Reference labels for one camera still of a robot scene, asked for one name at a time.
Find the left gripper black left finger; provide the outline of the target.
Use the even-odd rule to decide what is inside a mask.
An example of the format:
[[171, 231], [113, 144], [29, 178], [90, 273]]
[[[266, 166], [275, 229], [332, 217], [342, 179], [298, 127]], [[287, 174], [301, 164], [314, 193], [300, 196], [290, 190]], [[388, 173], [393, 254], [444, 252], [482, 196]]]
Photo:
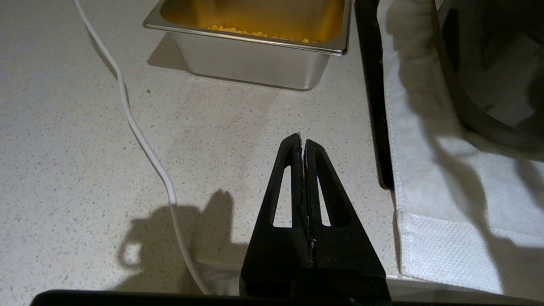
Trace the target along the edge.
[[[274, 226], [283, 173], [291, 169], [289, 228]], [[312, 267], [309, 217], [300, 135], [280, 143], [268, 186], [241, 269], [239, 288], [245, 298], [289, 298], [301, 274]]]

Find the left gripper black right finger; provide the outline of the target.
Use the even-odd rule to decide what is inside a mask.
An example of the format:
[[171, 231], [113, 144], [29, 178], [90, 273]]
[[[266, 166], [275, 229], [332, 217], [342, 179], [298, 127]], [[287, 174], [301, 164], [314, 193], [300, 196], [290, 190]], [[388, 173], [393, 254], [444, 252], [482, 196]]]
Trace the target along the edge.
[[386, 273], [332, 162], [317, 142], [304, 155], [312, 275], [334, 297], [388, 298]]

